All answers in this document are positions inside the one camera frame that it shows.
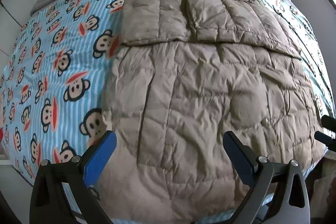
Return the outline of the blue monkey-print blanket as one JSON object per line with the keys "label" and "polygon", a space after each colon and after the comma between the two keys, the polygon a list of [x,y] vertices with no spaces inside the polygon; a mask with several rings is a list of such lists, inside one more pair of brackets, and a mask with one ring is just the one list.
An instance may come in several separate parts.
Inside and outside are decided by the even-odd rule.
{"label": "blue monkey-print blanket", "polygon": [[[58,0],[22,27],[1,75],[1,143],[30,183],[42,160],[67,162],[109,130],[102,117],[104,90],[120,47],[125,1]],[[298,38],[319,124],[323,115],[335,116],[310,23],[286,1],[258,1],[282,17]]]}

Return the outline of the beige quilted down jacket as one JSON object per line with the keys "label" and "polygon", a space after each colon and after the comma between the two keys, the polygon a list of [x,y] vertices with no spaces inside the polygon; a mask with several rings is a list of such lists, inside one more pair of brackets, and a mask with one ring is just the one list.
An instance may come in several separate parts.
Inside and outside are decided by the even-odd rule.
{"label": "beige quilted down jacket", "polygon": [[126,0],[119,39],[102,108],[117,147],[97,186],[110,218],[190,223],[237,207],[248,188],[228,130],[303,170],[323,157],[298,38],[258,0]]}

